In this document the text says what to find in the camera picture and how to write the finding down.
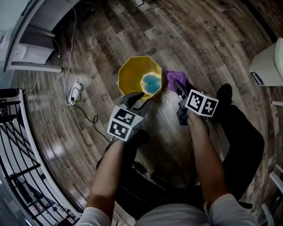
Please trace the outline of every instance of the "forearm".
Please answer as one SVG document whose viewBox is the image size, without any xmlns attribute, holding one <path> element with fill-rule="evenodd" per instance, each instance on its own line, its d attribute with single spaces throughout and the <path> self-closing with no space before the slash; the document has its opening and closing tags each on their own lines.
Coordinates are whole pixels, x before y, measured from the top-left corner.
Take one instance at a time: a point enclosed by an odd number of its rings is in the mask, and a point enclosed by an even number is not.
<svg viewBox="0 0 283 226">
<path fill-rule="evenodd" d="M 115 194 L 119 186 L 124 141 L 115 141 L 94 176 L 87 207 L 102 210 L 112 220 Z"/>
<path fill-rule="evenodd" d="M 201 117 L 191 115 L 188 123 L 191 127 L 195 165 L 203 197 L 210 206 L 218 197 L 229 193 L 225 183 L 223 166 Z"/>
</svg>

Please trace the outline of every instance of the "metal railing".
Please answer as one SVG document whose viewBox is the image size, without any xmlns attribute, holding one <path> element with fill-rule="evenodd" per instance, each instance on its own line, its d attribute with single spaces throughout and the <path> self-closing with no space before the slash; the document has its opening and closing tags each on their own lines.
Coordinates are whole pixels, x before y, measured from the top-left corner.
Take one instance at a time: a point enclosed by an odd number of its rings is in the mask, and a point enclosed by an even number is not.
<svg viewBox="0 0 283 226">
<path fill-rule="evenodd" d="M 0 102 L 0 165 L 6 180 L 23 208 L 39 225 L 54 226 L 66 218 L 75 224 L 78 214 L 60 204 L 54 192 L 56 189 L 53 189 L 50 179 L 47 180 L 32 151 L 26 128 L 20 124 L 23 105 L 20 104 L 21 98 L 15 100 L 17 97 L 8 101 L 5 96 Z"/>
</svg>

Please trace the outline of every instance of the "wooden floor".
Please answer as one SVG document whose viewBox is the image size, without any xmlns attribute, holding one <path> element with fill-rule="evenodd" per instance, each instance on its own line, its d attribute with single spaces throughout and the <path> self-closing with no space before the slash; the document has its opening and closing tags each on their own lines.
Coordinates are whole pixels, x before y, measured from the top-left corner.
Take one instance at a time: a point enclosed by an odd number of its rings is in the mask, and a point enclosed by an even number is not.
<svg viewBox="0 0 283 226">
<path fill-rule="evenodd" d="M 75 80 L 84 86 L 81 106 L 89 117 L 99 116 L 97 127 L 106 134 L 114 105 L 121 92 L 118 70 L 132 56 L 151 56 L 163 69 L 184 71 L 200 90 L 216 95 L 230 83 L 233 100 L 265 140 L 264 157 L 243 197 L 257 208 L 266 197 L 268 168 L 282 164 L 283 88 L 259 87 L 248 72 L 253 57 L 271 44 L 251 12 L 238 0 L 146 0 L 138 7 L 130 0 L 101 1 L 85 20 L 78 10 L 73 40 L 69 95 Z M 57 36 L 61 47 L 50 63 L 61 65 L 61 74 L 41 72 L 28 108 L 36 140 L 53 175 L 81 209 L 86 205 L 96 163 L 107 142 L 82 112 L 64 101 L 63 79 L 69 66 L 74 20 Z M 12 87 L 32 88 L 37 72 L 15 72 Z M 143 127 L 152 141 L 139 150 L 137 160 L 150 173 L 157 169 L 175 186 L 185 186 L 194 169 L 189 127 L 176 117 L 179 98 L 165 84 L 155 98 Z M 229 144 L 218 124 L 209 124 L 210 136 L 223 159 Z M 118 205 L 113 223 L 134 221 Z"/>
</svg>

